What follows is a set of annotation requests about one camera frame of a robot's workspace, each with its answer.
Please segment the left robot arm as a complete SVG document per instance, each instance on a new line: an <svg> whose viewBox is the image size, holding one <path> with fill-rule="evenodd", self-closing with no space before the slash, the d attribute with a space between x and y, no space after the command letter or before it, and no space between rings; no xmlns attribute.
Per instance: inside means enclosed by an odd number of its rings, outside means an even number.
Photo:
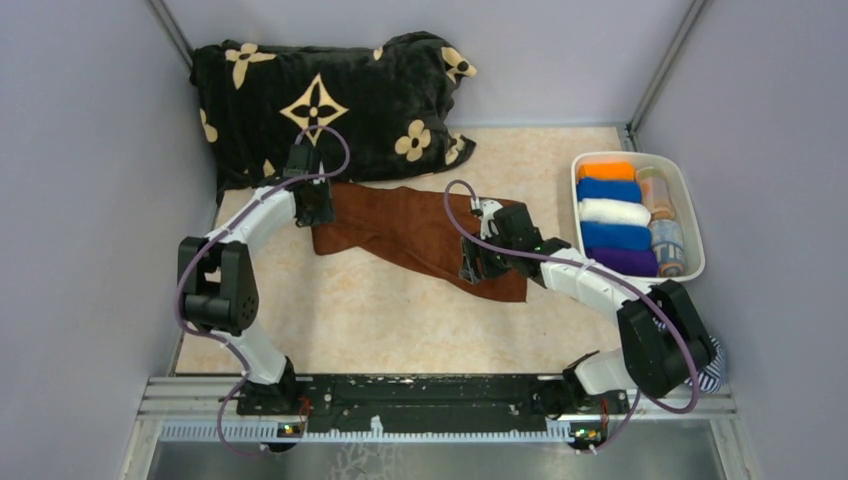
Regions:
<svg viewBox="0 0 848 480"><path fill-rule="evenodd" d="M235 392L240 415L293 414L302 389L292 360L259 323L255 258L281 228L308 228L336 219L321 153L291 146L282 172L257 188L229 220L178 247L176 313L193 334L228 348L243 366Z"/></svg>

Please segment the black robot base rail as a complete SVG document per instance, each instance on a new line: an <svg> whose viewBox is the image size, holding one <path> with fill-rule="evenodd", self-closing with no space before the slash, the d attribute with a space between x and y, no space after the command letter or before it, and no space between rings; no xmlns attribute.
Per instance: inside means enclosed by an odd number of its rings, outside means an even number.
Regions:
<svg viewBox="0 0 848 480"><path fill-rule="evenodd" d="M606 440L609 421L630 408L626 392L589 395L560 374L314 374L282 386L245 384L241 416L283 415L285 439L413 443Z"/></svg>

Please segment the brown towel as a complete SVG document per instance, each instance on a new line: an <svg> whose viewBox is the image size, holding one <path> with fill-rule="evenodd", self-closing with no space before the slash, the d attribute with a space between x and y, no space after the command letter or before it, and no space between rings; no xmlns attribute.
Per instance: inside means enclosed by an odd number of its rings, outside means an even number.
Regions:
<svg viewBox="0 0 848 480"><path fill-rule="evenodd" d="M527 280L516 272L479 284L460 277L461 235L448 218L442 193L350 183L333 184L331 193L335 220L311 228L317 255L360 248L479 298L502 303L526 301Z"/></svg>

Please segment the orange blue patterned towel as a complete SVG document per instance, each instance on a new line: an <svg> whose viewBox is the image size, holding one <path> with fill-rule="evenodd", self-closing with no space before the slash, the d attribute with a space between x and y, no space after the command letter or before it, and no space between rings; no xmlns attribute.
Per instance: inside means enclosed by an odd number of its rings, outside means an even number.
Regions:
<svg viewBox="0 0 848 480"><path fill-rule="evenodd" d="M659 277L678 277L686 269L682 227L673 220L654 220L649 224L651 249L658 264Z"/></svg>

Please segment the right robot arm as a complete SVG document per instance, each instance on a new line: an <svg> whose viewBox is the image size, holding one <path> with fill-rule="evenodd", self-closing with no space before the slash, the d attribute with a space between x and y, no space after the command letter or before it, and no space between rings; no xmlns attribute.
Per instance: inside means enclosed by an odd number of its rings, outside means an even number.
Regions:
<svg viewBox="0 0 848 480"><path fill-rule="evenodd" d="M462 231L460 276L472 284L518 273L607 316L620 346L588 353L563 372L563 398L590 411L611 391L637 389L658 400L689 382L702 392L719 383L722 355L685 287L674 281L628 280L559 238L545 239L523 203L472 198L479 220Z"/></svg>

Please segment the orange polka dot towel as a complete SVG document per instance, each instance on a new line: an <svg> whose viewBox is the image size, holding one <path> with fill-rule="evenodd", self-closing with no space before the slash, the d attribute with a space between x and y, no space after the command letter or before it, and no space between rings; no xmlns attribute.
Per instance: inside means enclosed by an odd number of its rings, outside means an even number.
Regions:
<svg viewBox="0 0 848 480"><path fill-rule="evenodd" d="M652 219L674 220L676 211L665 174L657 167L645 167L636 171L635 179L641 190L642 204Z"/></svg>

